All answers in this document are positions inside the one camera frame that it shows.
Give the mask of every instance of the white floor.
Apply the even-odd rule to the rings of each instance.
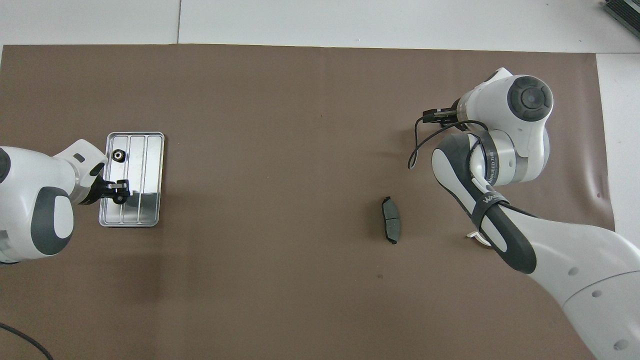
[[[616,229],[640,242],[640,40],[598,0],[0,0],[0,45],[177,42],[597,53]]]

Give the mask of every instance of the black strap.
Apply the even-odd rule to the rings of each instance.
[[[476,206],[474,207],[474,212],[471,214],[471,221],[474,223],[476,228],[480,229],[480,224],[482,224],[484,214],[486,214],[490,207],[498,202],[506,202],[509,204],[509,201],[499,192],[484,193],[480,198],[478,198]]]
[[[484,178],[487,183],[495,185],[495,182],[498,181],[498,168],[500,167],[498,149],[488,131],[474,131],[472,134],[478,138],[484,150]]]

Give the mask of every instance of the metal tray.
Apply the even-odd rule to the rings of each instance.
[[[125,151],[123,162],[111,154]],[[103,178],[129,180],[131,196],[122,205],[100,200],[98,221],[106,227],[151,227],[160,215],[160,188],[164,158],[164,134],[158,132],[111,133],[107,136],[107,165]]]

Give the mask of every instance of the black clamp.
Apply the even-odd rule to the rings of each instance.
[[[107,181],[102,176],[97,175],[89,194],[80,202],[80,205],[89,205],[98,201],[103,197],[113,199],[113,202],[122,205],[127,202],[127,198],[131,196],[129,192],[129,180]]]
[[[455,124],[459,122],[458,119],[458,103],[460,99],[453,102],[450,108],[446,109],[430,109],[422,112],[422,122],[437,122],[440,127],[445,127],[449,124]],[[469,128],[466,124],[458,124],[456,127],[462,131],[468,131]]]

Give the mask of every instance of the brown paper mat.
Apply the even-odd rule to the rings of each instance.
[[[56,359],[591,359],[551,296],[464,238],[437,141],[406,169],[421,111],[501,66],[547,82],[555,107],[548,167],[500,191],[612,229],[593,54],[5,46],[1,144],[162,131],[166,155],[160,223],[107,229],[76,208],[60,255],[0,269],[0,321]],[[0,332],[0,357],[37,353]]]

